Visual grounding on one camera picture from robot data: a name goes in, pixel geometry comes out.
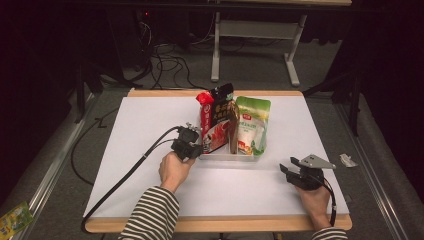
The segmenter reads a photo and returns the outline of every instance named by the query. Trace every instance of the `hand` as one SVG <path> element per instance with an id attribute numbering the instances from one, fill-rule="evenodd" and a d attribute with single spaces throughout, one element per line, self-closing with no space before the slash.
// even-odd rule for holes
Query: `hand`
<path id="1" fill-rule="evenodd" d="M 303 207 L 308 212 L 314 224 L 315 231 L 331 227 L 327 217 L 327 206 L 330 200 L 330 193 L 328 190 L 323 186 L 311 191 L 306 191 L 299 187 L 296 187 L 296 190 L 300 194 Z"/>
<path id="2" fill-rule="evenodd" d="M 175 152 L 168 153 L 162 158 L 159 167 L 159 175 L 162 181 L 160 187 L 175 193 L 177 188 L 186 180 L 195 159 L 183 162 Z"/>

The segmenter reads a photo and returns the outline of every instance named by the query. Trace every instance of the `white table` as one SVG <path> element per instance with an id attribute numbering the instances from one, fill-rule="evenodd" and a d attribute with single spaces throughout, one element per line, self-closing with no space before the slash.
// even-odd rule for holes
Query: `white table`
<path id="1" fill-rule="evenodd" d="M 168 129 L 198 121 L 199 91 L 132 91 L 123 99 L 86 213 Z M 177 232 L 312 230 L 294 187 L 280 172 L 290 157 L 313 153 L 328 159 L 305 99 L 297 91 L 236 91 L 236 96 L 271 100 L 268 147 L 253 162 L 197 160 L 176 193 Z M 141 194 L 159 185 L 159 163 L 171 143 L 154 150 L 140 168 L 87 221 L 91 232 L 120 232 Z M 334 176 L 324 170 L 337 198 L 336 226 L 350 229 L 349 210 Z"/>

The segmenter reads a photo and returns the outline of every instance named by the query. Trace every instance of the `green snack bag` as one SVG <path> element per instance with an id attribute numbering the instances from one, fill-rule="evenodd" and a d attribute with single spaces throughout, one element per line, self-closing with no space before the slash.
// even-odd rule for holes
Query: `green snack bag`
<path id="1" fill-rule="evenodd" d="M 31 223 L 28 204 L 22 202 L 0 219 L 0 240 L 7 240 Z"/>
<path id="2" fill-rule="evenodd" d="M 240 111 L 238 149 L 246 155 L 260 156 L 266 148 L 271 101 L 240 96 L 236 104 Z"/>

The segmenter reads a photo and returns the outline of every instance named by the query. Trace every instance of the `white tabletop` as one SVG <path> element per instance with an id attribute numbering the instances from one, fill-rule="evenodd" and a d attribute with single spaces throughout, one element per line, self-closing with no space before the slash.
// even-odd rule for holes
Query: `white tabletop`
<path id="1" fill-rule="evenodd" d="M 305 99 L 256 98 L 271 101 L 265 153 L 253 162 L 197 160 L 176 193 L 181 217 L 306 215 L 296 190 L 279 170 L 280 163 L 297 170 L 290 157 L 302 159 L 313 153 L 328 159 Z M 186 122 L 197 123 L 198 111 L 199 103 L 193 97 L 124 98 L 86 213 L 166 130 Z M 174 132 L 165 139 L 177 136 Z M 170 146 L 171 142 L 154 150 L 92 218 L 129 217 L 141 194 L 160 184 L 159 163 Z M 324 170 L 324 174 L 334 189 L 338 214 L 348 214 L 333 170 Z"/>

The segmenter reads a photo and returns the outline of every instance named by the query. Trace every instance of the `metal rail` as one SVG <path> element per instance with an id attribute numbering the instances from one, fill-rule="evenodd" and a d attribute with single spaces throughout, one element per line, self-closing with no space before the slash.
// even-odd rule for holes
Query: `metal rail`
<path id="1" fill-rule="evenodd" d="M 85 124 L 86 117 L 92 110 L 96 101 L 97 101 L 97 98 L 94 97 L 94 94 L 90 94 L 90 96 L 87 98 L 87 101 L 86 101 L 87 111 L 82 116 L 81 121 L 74 126 L 74 129 L 72 133 L 70 134 L 68 141 L 64 144 L 62 149 L 58 152 L 56 157 L 53 159 L 52 164 L 47 170 L 46 175 L 44 175 L 44 178 L 41 181 L 40 186 L 38 187 L 37 191 L 35 192 L 34 196 L 32 197 L 29 203 L 29 209 L 34 218 L 33 221 L 24 230 L 15 234 L 11 238 L 12 240 L 30 239 L 30 234 L 32 232 L 32 229 L 34 228 L 44 206 L 47 203 L 47 200 L 50 197 L 50 194 L 53 192 L 53 189 L 62 173 L 62 170 L 64 169 L 66 165 L 66 159 L 67 159 L 68 153 L 72 149 L 72 146 L 74 145 L 76 139 L 78 138 Z"/>
<path id="2" fill-rule="evenodd" d="M 345 109 L 343 108 L 341 104 L 335 104 L 334 106 L 335 106 L 336 112 L 339 114 L 340 118 L 342 119 L 342 123 L 344 124 L 346 131 L 349 133 L 352 143 L 359 155 L 359 161 L 361 162 L 361 166 L 364 170 L 365 179 L 371 189 L 371 192 L 374 195 L 377 205 L 380 208 L 380 211 L 384 217 L 384 220 L 386 221 L 386 224 L 390 230 L 390 233 L 393 236 L 393 239 L 399 239 L 399 240 L 409 239 L 400 222 L 400 219 L 398 218 L 392 206 L 392 201 L 390 200 L 389 196 L 384 191 L 384 188 L 381 185 L 377 177 L 377 174 L 375 173 L 374 168 L 371 164 L 371 161 L 367 157 L 367 154 L 365 153 L 365 150 L 363 149 L 359 138 L 354 136 L 354 134 L 351 131 L 351 128 L 348 124 L 349 117 Z"/>

